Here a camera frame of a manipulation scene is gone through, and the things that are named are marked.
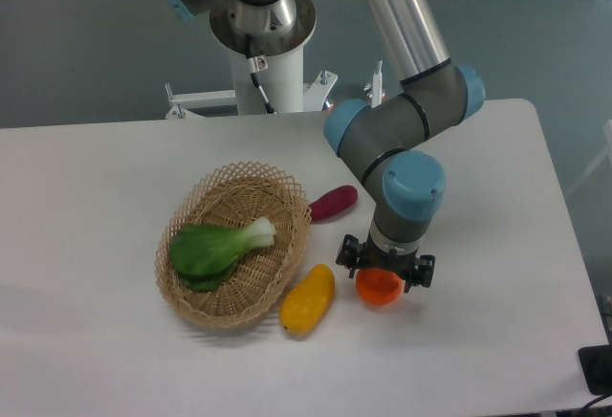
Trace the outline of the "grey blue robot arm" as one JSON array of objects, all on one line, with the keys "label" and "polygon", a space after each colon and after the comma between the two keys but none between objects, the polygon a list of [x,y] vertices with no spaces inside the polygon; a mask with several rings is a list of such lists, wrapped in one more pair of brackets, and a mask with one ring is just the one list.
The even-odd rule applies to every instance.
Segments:
[{"label": "grey blue robot arm", "polygon": [[[419,145],[476,113],[481,78],[452,62],[426,0],[365,0],[400,79],[391,99],[350,99],[329,113],[324,136],[375,203],[365,241],[346,236],[337,262],[352,274],[379,268],[406,288],[428,287],[435,268],[420,243],[446,187]],[[229,55],[228,91],[170,95],[177,111],[234,104],[241,115],[319,111],[335,76],[306,83],[303,49],[316,26],[312,0],[168,0],[184,20],[207,13]]]}]

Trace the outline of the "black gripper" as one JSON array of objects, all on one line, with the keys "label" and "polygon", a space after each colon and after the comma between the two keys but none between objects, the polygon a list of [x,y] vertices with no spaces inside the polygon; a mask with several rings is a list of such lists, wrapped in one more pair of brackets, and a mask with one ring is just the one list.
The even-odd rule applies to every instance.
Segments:
[{"label": "black gripper", "polygon": [[429,288],[435,271],[436,257],[432,254],[416,256],[397,248],[383,250],[373,240],[365,244],[357,237],[346,234],[339,246],[336,263],[348,270],[354,278],[360,269],[380,269],[396,274],[404,281],[404,293],[412,287]]}]

